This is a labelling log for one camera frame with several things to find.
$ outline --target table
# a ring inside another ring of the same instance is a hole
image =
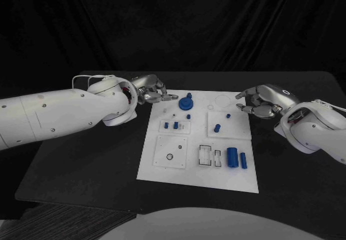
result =
[[[121,72],[131,79],[155,74],[168,89],[240,92],[276,84],[301,101],[321,99],[346,107],[334,77],[314,72]],[[86,78],[75,87],[86,89]],[[137,180],[151,105],[138,105],[137,118],[41,143],[15,199],[147,214],[180,207],[239,211],[285,223],[307,232],[346,236],[346,166],[320,150],[304,154],[273,132],[278,119],[249,116],[259,194]]]

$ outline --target black backdrop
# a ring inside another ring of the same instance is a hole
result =
[[[343,0],[0,2],[0,98],[70,87],[83,70],[327,71],[346,78]],[[40,143],[0,152],[0,219]]]

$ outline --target blue cap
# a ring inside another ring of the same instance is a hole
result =
[[[187,111],[193,108],[191,93],[188,92],[186,97],[178,100],[178,107],[181,110]]]

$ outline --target white round surface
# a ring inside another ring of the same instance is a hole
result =
[[[320,240],[259,216],[211,208],[173,208],[139,215],[99,240]]]

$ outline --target blue cylinder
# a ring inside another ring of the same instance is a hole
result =
[[[187,111],[193,108],[191,94],[187,93],[186,97],[178,100],[178,107],[181,110]]]
[[[219,124],[214,125],[213,131],[214,131],[216,133],[220,131],[220,127],[222,127],[222,126],[220,126]]]
[[[237,162],[237,150],[235,147],[229,147],[226,149],[226,165],[230,168],[237,168],[239,167],[239,162]]]
[[[245,152],[240,152],[239,154],[239,161],[240,161],[240,168],[248,169]]]

